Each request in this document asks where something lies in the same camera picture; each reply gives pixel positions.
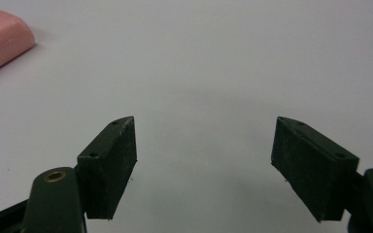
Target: white table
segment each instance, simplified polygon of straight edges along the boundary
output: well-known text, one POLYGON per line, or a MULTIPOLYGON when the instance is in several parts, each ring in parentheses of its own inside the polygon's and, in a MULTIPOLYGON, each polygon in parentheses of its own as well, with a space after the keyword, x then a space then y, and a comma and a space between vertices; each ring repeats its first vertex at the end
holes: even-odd
POLYGON ((347 232, 270 165, 277 116, 373 168, 373 0, 6 1, 37 40, 0 69, 0 210, 135 116, 139 162, 88 232, 347 232))

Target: pink eraser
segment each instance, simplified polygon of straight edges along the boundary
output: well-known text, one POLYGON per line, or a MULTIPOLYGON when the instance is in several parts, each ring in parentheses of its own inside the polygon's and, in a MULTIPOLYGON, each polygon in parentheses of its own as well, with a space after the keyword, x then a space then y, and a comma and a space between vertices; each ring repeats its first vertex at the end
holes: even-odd
POLYGON ((19 17, 0 11, 0 66, 35 44, 31 29, 19 17))

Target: white surface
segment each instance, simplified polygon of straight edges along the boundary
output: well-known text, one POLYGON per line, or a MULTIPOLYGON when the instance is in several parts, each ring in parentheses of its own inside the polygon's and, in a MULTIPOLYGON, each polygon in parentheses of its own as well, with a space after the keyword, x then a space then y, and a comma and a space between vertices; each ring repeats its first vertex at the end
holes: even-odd
POLYGON ((4 1, 37 46, 0 69, 0 210, 135 116, 138 158, 88 232, 347 232, 270 166, 277 116, 373 167, 373 0, 4 1))

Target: rubber jaw pad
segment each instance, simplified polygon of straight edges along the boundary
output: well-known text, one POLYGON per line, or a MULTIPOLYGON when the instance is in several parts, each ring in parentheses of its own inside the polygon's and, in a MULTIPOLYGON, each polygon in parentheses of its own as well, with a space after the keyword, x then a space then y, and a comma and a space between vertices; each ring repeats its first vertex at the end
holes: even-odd
POLYGON ((307 124, 278 117, 272 165, 317 221, 341 219, 348 198, 345 183, 355 174, 358 161, 307 124))
POLYGON ((78 156, 75 169, 88 218, 113 218, 136 161, 132 116, 108 124, 78 156))

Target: brass rivet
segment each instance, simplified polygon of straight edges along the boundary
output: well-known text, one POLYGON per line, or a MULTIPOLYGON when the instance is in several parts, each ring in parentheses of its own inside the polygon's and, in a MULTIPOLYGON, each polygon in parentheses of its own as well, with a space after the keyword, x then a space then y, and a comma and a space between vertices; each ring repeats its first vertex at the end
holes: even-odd
POLYGON ((55 183, 55 182, 59 182, 64 177, 66 177, 66 172, 54 171, 44 176, 44 181, 47 183, 55 183))

